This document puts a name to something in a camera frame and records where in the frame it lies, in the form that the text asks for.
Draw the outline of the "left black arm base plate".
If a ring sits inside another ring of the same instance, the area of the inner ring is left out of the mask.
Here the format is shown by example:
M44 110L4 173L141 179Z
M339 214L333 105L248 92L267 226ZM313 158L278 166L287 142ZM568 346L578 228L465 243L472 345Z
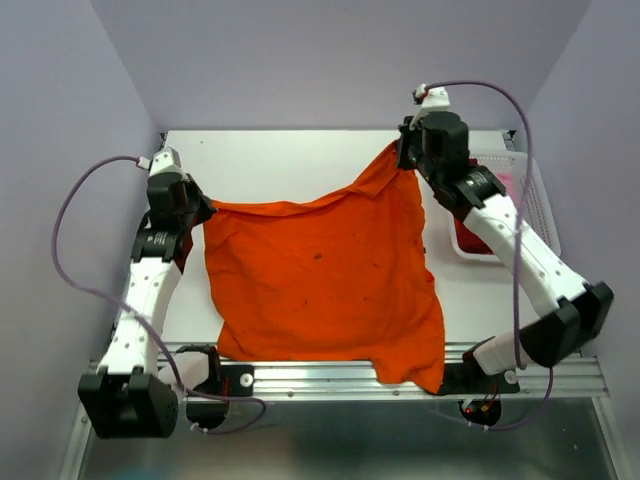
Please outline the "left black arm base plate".
M210 366L207 378L197 384L199 393L224 397L248 398L253 394L254 367L249 364Z

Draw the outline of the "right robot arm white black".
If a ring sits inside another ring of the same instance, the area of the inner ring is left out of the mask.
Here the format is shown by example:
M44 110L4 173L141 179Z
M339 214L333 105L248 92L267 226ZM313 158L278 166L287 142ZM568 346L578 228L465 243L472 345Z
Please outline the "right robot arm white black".
M519 205L503 183L472 161L467 124L453 112L436 111L419 120L406 117L398 130L398 168L425 179L437 203L512 274L515 293L525 293L539 317L468 351L460 366L463 384L482 390L506 370L531 364L552 368L596 338L613 291L573 271L519 218Z

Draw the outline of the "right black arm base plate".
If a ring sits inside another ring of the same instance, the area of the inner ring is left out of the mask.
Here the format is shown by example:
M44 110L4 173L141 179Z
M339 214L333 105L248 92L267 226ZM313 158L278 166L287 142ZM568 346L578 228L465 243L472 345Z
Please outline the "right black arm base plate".
M466 364L446 363L443 379L436 396L516 394L520 385L516 373L507 370L495 375L486 375L482 370L473 370Z

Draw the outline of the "orange t-shirt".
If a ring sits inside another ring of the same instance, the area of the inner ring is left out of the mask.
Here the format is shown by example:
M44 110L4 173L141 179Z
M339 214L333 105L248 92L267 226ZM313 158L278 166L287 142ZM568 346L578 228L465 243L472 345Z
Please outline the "orange t-shirt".
M217 202L204 226L220 353L241 361L370 361L434 393L445 325L426 265L419 182L386 146L314 201Z

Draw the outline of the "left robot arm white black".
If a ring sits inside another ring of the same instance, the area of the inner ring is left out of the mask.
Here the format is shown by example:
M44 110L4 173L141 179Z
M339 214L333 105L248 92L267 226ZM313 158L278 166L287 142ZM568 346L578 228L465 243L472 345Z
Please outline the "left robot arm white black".
M147 199L115 333L96 371L82 375L78 384L101 439L169 437L177 423L177 393L184 387L174 361L169 363L172 379L159 377L158 356L168 352L161 333L193 246L191 231L215 210L180 170L150 175Z

